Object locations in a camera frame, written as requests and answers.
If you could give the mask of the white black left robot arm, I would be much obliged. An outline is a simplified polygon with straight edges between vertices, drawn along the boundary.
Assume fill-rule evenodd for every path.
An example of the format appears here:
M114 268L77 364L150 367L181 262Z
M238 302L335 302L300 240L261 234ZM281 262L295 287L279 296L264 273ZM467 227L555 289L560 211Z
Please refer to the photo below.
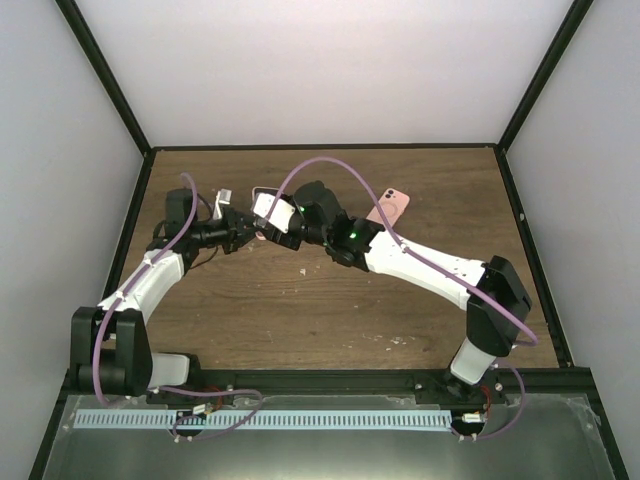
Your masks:
M203 377L192 371L187 354L154 353L147 323L164 296L203 250L236 252L256 231L255 217L222 204L201 220L200 195L175 189L165 198L165 218L133 273L95 307L80 307L71 320L69 382L73 389L138 397L168 387L181 403L196 402L204 392Z

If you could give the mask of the plain pink phone case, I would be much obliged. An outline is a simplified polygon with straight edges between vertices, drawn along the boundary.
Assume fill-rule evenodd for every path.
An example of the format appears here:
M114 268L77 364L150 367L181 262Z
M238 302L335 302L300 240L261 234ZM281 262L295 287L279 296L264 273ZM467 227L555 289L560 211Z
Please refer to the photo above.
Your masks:
M259 215L264 216L268 211L267 207L264 207L260 203L260 198L262 195L271 195L274 196L277 193L278 189L273 187L264 187L264 186L256 186L252 189L252 207L251 210L253 213L258 213Z

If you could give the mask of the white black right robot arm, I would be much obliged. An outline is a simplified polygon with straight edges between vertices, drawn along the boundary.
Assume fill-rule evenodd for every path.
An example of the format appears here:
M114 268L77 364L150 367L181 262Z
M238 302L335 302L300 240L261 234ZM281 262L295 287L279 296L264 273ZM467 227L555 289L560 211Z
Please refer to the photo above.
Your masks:
M292 196L256 187L252 200L267 240L291 250L303 243L320 246L342 266L404 280L465 312L465 338L444 378L451 400L471 400L485 372L511 353L532 300L508 260L445 254L392 234L381 217L351 217L320 181Z

